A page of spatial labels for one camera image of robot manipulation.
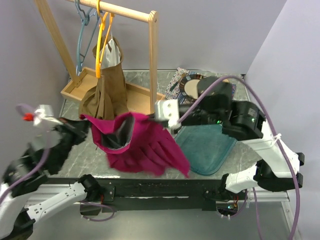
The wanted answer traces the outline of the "teal plastic hanger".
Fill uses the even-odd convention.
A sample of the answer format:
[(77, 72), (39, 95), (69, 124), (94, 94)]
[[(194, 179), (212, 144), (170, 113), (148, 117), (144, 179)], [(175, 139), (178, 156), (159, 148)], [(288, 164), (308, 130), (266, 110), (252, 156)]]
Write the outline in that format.
[(85, 10), (81, 8), (79, 0), (75, 0), (74, 4), (75, 4), (76, 10), (77, 10), (77, 13), (80, 16), (80, 20), (81, 20), (81, 28), (79, 31), (77, 46), (76, 46), (76, 65), (75, 65), (76, 75), (79, 76), (80, 73), (83, 71), (83, 64), (84, 64), (84, 61), (85, 61), (86, 56), (88, 54), (93, 36), (94, 36), (96, 28), (97, 28), (97, 26), (94, 27), (93, 32), (90, 37), (90, 40), (87, 44), (87, 47), (86, 47), (85, 51), (82, 51), (82, 41), (83, 41), (83, 37), (84, 37), (85, 27), (87, 27), (89, 25), (92, 17), (96, 18), (96, 24), (98, 23), (99, 19), (97, 17), (97, 11), (94, 10), (92, 7), (89, 8), (87, 10), (87, 12), (85, 12)]

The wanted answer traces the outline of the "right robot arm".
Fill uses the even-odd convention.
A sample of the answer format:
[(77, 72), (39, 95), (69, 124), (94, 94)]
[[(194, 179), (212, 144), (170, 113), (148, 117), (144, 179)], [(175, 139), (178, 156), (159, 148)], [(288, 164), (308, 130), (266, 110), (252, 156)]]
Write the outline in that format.
[(257, 104), (232, 99), (235, 79), (252, 92), (253, 89), (236, 75), (224, 75), (206, 88), (198, 88), (193, 104), (179, 104), (177, 99), (158, 100), (153, 119), (170, 130), (181, 126), (218, 124), (221, 132), (247, 145), (260, 160), (237, 173), (226, 173), (214, 193), (218, 200), (229, 200), (243, 190), (261, 187), (270, 192), (295, 190), (298, 197), (304, 177), (300, 167), (305, 163), (302, 152), (292, 151), (277, 133), (267, 110), (255, 92)]

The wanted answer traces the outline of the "magenta garment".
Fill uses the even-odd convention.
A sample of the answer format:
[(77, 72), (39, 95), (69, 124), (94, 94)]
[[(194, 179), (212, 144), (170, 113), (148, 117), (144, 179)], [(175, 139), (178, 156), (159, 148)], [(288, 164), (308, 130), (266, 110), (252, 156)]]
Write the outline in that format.
[(189, 177), (190, 163), (172, 135), (148, 115), (127, 112), (113, 120), (80, 115), (91, 123), (94, 144), (105, 152), (110, 168), (162, 176), (176, 169)]

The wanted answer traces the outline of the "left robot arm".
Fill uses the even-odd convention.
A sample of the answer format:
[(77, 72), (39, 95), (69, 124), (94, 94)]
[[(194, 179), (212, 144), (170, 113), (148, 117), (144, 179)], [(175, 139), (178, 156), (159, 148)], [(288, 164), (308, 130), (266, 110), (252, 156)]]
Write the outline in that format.
[(76, 202), (98, 200), (101, 187), (91, 175), (81, 176), (74, 184), (53, 197), (26, 207), (31, 195), (57, 174), (73, 146), (88, 135), (87, 120), (56, 119), (43, 121), (44, 133), (27, 145), (24, 154), (5, 170), (0, 184), (0, 238), (27, 239), (39, 223)]

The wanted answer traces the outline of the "tan skirt with white lining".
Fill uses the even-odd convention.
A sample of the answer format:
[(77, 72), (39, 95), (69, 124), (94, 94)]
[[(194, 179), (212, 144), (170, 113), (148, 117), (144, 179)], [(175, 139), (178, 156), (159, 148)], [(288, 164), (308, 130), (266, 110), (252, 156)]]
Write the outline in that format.
[(119, 64), (100, 70), (97, 85), (89, 89), (78, 107), (78, 114), (102, 120), (113, 120), (129, 112), (127, 89), (122, 69), (123, 50), (120, 48)]

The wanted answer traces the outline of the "yellow plastic hanger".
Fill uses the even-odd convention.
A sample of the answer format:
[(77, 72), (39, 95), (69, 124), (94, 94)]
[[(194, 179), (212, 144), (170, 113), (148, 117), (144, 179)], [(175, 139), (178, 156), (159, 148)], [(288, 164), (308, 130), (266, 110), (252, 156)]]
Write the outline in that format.
[[(96, 77), (99, 79), (101, 77), (101, 64), (103, 61), (103, 54), (105, 52), (105, 46), (107, 44), (107, 40), (111, 32), (115, 14), (106, 12), (104, 15), (102, 15), (101, 14), (102, 11), (100, 10), (100, 0), (97, 0), (96, 2), (96, 11), (99, 18), (101, 19), (101, 23), (99, 25), (99, 32), (98, 32), (97, 45), (96, 45), (96, 57), (95, 57), (95, 74), (96, 74)], [(108, 26), (106, 35), (103, 35), (103, 31), (105, 30), (105, 27), (106, 27), (107, 17), (109, 17), (109, 26)]]

